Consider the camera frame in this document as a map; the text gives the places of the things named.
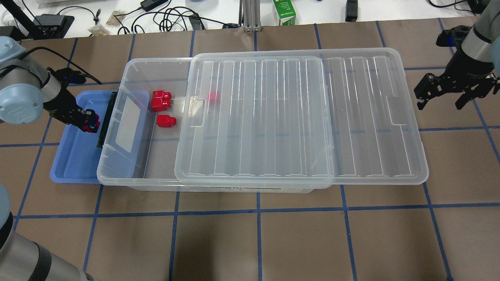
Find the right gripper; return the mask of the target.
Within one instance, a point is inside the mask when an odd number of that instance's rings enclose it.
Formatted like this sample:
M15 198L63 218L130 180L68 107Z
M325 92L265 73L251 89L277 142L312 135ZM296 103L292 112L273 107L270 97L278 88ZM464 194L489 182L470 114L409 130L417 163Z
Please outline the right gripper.
M484 98L492 90L499 91L499 78L493 74L492 62L481 62L469 57L453 57L443 74L436 76L425 74L414 88L418 110L423 110L427 103L449 92L464 92L455 102L461 110L469 101Z

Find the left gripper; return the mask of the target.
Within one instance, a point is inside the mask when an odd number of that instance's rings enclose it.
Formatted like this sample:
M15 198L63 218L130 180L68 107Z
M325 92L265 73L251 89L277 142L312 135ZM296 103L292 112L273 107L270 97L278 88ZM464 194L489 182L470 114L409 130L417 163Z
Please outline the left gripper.
M53 118L66 124L80 126L80 129L86 133L86 125L94 124L100 119L94 110L84 110L78 106L74 95L64 87L54 98L44 102L43 108Z

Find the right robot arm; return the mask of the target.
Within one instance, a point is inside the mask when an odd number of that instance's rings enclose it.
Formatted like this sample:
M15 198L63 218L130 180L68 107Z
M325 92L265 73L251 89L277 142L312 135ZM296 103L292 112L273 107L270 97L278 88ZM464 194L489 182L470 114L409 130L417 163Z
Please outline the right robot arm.
M425 74L414 94L417 107L444 94L459 93L455 107L499 91L499 1L491 0L473 26L459 25L443 30L439 47L454 47L455 53L441 75Z

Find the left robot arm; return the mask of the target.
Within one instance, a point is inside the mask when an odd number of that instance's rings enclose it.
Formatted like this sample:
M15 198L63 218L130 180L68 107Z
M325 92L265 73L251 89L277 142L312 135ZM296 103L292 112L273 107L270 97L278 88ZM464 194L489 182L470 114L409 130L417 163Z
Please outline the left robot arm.
M100 127L99 115L80 107L70 84L82 85L87 79L100 84L93 75L71 62L64 69L43 67L33 56L37 50L46 50L60 58L62 55L46 47L26 50L11 37L0 39L0 118L2 123L32 123L43 111L54 119L75 126L86 133L96 133Z

